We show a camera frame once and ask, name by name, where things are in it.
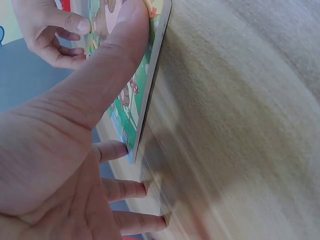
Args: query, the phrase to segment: finger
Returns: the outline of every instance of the finger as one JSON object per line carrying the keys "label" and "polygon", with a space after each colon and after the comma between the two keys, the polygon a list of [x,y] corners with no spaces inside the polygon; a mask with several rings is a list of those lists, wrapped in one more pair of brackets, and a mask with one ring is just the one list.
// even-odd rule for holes
{"label": "finger", "polygon": [[144,198],[147,195],[143,183],[129,180],[102,178],[108,202],[116,202],[129,198]]}
{"label": "finger", "polygon": [[122,235],[136,235],[164,230],[163,217],[135,212],[114,211],[113,216]]}
{"label": "finger", "polygon": [[56,31],[56,34],[63,39],[69,40],[69,41],[79,41],[80,40],[80,35],[73,33],[73,32],[69,32],[68,30],[65,30],[63,28],[59,28]]}
{"label": "finger", "polygon": [[39,56],[55,68],[77,69],[86,59],[62,55],[57,48],[52,45],[40,50]]}
{"label": "finger", "polygon": [[[95,127],[136,71],[148,35],[149,14],[144,1],[126,1],[106,41],[81,69],[47,93],[51,101],[56,98],[65,104],[51,110],[86,128]],[[74,104],[68,101],[77,102],[76,107],[71,108]]]}
{"label": "finger", "polygon": [[46,12],[45,24],[66,29],[76,34],[88,34],[91,31],[90,21],[73,12],[50,8]]}
{"label": "finger", "polygon": [[64,55],[64,56],[77,56],[77,55],[84,55],[85,50],[81,47],[77,47],[77,48],[68,48],[65,46],[59,46],[58,51]]}
{"label": "finger", "polygon": [[119,159],[128,154],[126,145],[123,142],[115,140],[94,143],[92,147],[97,153],[97,159],[100,164],[110,160]]}

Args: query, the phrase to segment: table surface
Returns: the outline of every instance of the table surface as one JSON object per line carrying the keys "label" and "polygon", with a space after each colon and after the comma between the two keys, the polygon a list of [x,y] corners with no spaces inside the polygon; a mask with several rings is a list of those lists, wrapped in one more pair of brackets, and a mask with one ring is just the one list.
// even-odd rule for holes
{"label": "table surface", "polygon": [[111,163],[149,183],[131,210],[169,220],[146,238],[319,239],[319,5],[172,3],[137,162]]}

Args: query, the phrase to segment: cartoon illustration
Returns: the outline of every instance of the cartoon illustration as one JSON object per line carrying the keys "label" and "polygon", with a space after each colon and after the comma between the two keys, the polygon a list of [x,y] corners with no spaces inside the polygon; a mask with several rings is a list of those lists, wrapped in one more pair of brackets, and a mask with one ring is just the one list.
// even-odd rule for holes
{"label": "cartoon illustration", "polygon": [[129,107],[130,104],[130,98],[129,98],[129,88],[128,85],[124,87],[124,89],[120,92],[118,95],[122,111],[125,109],[125,107]]}
{"label": "cartoon illustration", "polygon": [[138,85],[135,82],[135,77],[134,76],[130,79],[129,84],[130,84],[130,87],[131,87],[131,89],[133,91],[133,94],[137,95],[139,93],[139,88],[138,88]]}
{"label": "cartoon illustration", "polygon": [[[92,24],[92,32],[87,38],[87,56],[91,55],[98,46],[111,34],[116,26],[122,5],[126,0],[89,0],[89,18]],[[149,42],[135,74],[128,81],[127,85],[116,97],[107,110],[113,122],[117,135],[128,148],[128,160],[133,162],[139,143],[139,136],[142,130],[142,121],[148,101],[148,93],[155,70],[154,61],[150,67],[151,58],[158,58],[159,48],[154,49],[156,32],[160,28],[163,13],[164,0],[144,0],[149,10],[150,32]],[[166,18],[169,17],[166,1]]]}
{"label": "cartoon illustration", "polygon": [[5,38],[5,29],[3,26],[0,26],[0,46],[2,46],[2,41]]}
{"label": "cartoon illustration", "polygon": [[106,7],[105,0],[98,0],[98,9],[95,11],[91,6],[92,11],[92,27],[94,33],[94,42],[98,47],[109,35],[106,23]]}

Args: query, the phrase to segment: fingernail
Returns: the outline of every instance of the fingernail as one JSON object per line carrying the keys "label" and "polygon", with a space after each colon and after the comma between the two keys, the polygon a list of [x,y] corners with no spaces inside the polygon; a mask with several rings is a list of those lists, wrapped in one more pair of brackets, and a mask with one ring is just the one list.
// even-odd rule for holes
{"label": "fingernail", "polygon": [[137,5],[134,0],[126,1],[120,10],[119,16],[116,20],[116,24],[123,23],[129,21],[134,15],[137,9]]}
{"label": "fingernail", "polygon": [[81,34],[87,34],[91,31],[91,24],[90,21],[88,19],[83,19],[79,22],[78,26],[77,26],[77,30],[81,33]]}

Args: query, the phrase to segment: knuckle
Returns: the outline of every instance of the knuckle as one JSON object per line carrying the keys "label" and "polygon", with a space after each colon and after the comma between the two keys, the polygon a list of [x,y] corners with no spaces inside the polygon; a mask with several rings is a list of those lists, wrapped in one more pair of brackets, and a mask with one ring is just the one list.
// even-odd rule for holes
{"label": "knuckle", "polygon": [[143,228],[146,226],[146,224],[147,224],[145,218],[144,218],[142,215],[139,215],[139,216],[137,217],[137,222],[138,222],[140,228],[142,228],[142,229],[143,229]]}
{"label": "knuckle", "polygon": [[130,51],[121,44],[104,42],[100,45],[99,52],[101,55],[112,57],[112,59],[115,59],[114,62],[125,63],[128,68],[133,69],[134,71],[139,65],[139,62],[134,59],[133,55],[130,54]]}
{"label": "knuckle", "polygon": [[75,18],[73,16],[73,14],[70,13],[67,16],[67,18],[65,19],[64,28],[65,29],[70,29],[73,26],[74,23],[75,23]]}
{"label": "knuckle", "polygon": [[124,225],[123,225],[121,218],[118,215],[114,215],[114,220],[115,220],[115,223],[118,226],[118,228],[120,230],[122,230],[124,228]]}
{"label": "knuckle", "polygon": [[123,182],[118,181],[118,187],[119,187],[119,198],[123,199],[127,196],[127,189]]}

